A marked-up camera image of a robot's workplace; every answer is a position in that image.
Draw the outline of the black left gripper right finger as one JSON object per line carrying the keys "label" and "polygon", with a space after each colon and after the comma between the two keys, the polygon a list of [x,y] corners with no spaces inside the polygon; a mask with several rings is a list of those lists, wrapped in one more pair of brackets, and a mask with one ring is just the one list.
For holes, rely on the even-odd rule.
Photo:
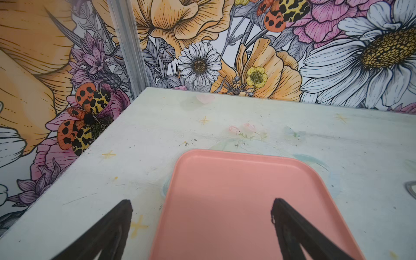
{"label": "black left gripper right finger", "polygon": [[282,198],[276,198],[271,209],[271,222],[284,260],[351,260],[350,255],[306,220]]}

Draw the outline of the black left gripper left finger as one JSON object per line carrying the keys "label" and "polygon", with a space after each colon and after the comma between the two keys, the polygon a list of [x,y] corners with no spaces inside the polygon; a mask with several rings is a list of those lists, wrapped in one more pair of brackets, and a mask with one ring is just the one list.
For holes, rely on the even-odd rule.
{"label": "black left gripper left finger", "polygon": [[132,213],[131,201],[120,201],[54,259],[120,260],[126,247]]}

